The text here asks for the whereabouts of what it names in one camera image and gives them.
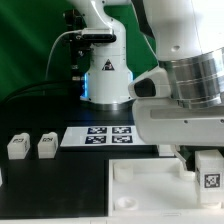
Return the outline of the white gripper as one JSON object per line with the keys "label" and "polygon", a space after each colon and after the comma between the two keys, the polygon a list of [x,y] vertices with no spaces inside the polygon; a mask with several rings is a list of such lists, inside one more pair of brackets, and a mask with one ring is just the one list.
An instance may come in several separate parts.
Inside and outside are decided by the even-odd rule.
{"label": "white gripper", "polygon": [[183,166],[186,159],[178,145],[224,146],[224,106],[190,110],[168,98],[140,98],[132,112],[139,137],[150,145],[174,145]]}

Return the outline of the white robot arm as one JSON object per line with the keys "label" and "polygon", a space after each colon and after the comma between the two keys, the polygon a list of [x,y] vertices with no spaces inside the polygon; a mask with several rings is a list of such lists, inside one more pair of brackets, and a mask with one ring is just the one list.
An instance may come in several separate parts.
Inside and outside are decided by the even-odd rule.
{"label": "white robot arm", "polygon": [[[224,146],[224,0],[69,0],[93,45],[86,75],[93,104],[133,103],[139,137],[174,149],[193,146],[198,163],[221,160]],[[130,4],[141,31],[155,39],[157,65],[134,77],[122,25],[104,11]]]}

